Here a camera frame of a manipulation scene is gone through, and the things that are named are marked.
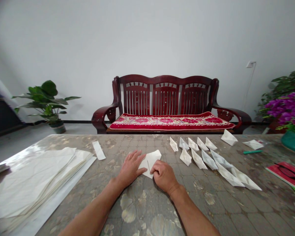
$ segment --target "green pen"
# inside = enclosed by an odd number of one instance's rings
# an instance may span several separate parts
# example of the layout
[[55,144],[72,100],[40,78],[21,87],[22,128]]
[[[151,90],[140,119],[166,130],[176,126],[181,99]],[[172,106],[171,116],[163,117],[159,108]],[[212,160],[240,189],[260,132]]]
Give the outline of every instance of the green pen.
[[255,150],[255,151],[244,151],[244,154],[251,154],[251,153],[258,153],[263,152],[262,150]]

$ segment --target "plant pot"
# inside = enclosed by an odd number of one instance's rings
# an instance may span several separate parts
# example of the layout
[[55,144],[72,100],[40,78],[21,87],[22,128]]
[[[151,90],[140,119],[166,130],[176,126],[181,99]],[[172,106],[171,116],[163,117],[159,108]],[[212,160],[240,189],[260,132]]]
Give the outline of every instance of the plant pot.
[[65,125],[63,124],[63,121],[57,123],[57,124],[54,124],[54,125],[50,125],[49,126],[53,129],[53,131],[56,133],[56,134],[61,134],[61,133],[64,133],[66,131],[66,128],[65,128]]
[[284,147],[295,152],[295,133],[294,132],[288,130],[283,135],[281,142]]

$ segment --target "green leafy plant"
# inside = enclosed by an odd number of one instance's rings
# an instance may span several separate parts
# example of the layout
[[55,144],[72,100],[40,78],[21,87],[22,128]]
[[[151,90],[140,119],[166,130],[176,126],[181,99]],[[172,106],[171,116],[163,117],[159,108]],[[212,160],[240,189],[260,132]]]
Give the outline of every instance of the green leafy plant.
[[282,96],[286,96],[292,92],[295,92],[295,71],[291,72],[289,76],[282,76],[272,80],[271,82],[277,83],[276,87],[268,93],[264,93],[261,98],[261,103],[259,106],[259,111],[257,115],[268,119],[267,112],[269,108],[265,108],[271,100],[277,99]]
[[59,114],[66,114],[66,111],[59,111],[59,109],[66,109],[63,105],[68,105],[68,100],[78,99],[81,97],[66,97],[55,98],[58,94],[56,85],[51,80],[47,80],[41,86],[29,87],[29,93],[24,93],[12,98],[28,98],[33,100],[27,104],[16,107],[14,110],[19,112],[20,108],[34,108],[40,113],[29,116],[41,116],[48,121],[50,125],[61,122]]

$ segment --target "floral cushion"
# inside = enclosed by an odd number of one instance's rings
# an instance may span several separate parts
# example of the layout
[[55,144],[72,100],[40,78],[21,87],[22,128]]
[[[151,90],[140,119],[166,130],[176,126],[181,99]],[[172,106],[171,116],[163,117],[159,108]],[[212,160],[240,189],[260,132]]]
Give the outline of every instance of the floral cushion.
[[130,115],[122,114],[109,128],[113,130],[217,130],[231,129],[233,123],[207,111],[199,115]]

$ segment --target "table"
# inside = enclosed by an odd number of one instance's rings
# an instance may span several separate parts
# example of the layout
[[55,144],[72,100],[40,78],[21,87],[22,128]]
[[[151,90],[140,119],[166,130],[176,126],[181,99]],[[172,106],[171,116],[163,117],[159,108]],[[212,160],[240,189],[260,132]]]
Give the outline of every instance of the table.
[[[295,165],[295,154],[281,145],[282,135],[235,135],[239,142],[233,147],[217,134],[171,135],[177,142],[180,137],[194,141],[200,137],[205,141],[206,136],[218,147],[216,151],[221,156],[247,174],[263,191],[233,187],[217,171],[200,170],[194,163],[187,167],[179,159],[181,149],[175,153],[170,147],[169,135],[50,135],[21,152],[10,164],[21,166],[34,151],[64,147],[94,153],[94,141],[99,141],[106,155],[105,160],[92,164],[37,235],[57,235],[64,229],[119,173],[126,155],[135,149],[144,153],[160,150],[161,160],[173,167],[178,182],[185,186],[190,198],[222,235],[295,235],[295,192],[265,170],[273,162]],[[252,149],[242,142],[252,139],[262,139],[267,145],[261,153],[244,155],[243,151]],[[133,200],[127,209],[120,206],[123,194]],[[150,178],[139,176],[121,196],[101,235],[155,235],[154,232],[184,235],[175,207]]]

